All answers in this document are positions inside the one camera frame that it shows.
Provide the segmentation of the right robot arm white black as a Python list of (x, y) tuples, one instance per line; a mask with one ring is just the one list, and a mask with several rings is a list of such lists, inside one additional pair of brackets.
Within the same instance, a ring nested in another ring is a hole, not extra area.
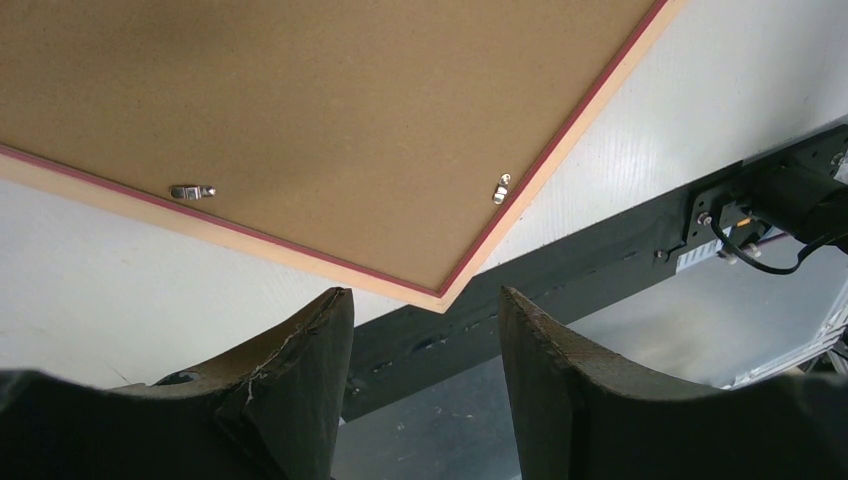
[(751, 190), (750, 211), (805, 245), (847, 251), (847, 185), (827, 174), (797, 166), (770, 170)]

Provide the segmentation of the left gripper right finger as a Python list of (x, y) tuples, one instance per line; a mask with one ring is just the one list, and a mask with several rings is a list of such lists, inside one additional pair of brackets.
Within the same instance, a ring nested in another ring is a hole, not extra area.
[(685, 381), (558, 323), (517, 290), (499, 337), (525, 479), (843, 479), (847, 380)]

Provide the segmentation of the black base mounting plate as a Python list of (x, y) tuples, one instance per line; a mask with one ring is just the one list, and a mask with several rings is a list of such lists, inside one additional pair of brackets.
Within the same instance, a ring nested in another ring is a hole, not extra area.
[(680, 256), (712, 240), (695, 232), (700, 195), (756, 164), (796, 161), (832, 175), (847, 126), (739, 161), (475, 276), (438, 314), (406, 306), (354, 330), (341, 417), (350, 422), (500, 353), (498, 294), (511, 286), (567, 323), (674, 275)]

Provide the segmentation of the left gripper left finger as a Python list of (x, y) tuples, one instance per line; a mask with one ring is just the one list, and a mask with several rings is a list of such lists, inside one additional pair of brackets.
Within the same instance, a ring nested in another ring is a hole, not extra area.
[(354, 299), (326, 290), (289, 319), (152, 384), (97, 389), (1, 374), (5, 479), (327, 479)]

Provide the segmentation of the pink photo frame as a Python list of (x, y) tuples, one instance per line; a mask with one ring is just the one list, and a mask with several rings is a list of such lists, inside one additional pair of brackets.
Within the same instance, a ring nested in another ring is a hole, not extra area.
[(442, 313), (679, 1), (5, 1), (4, 179)]

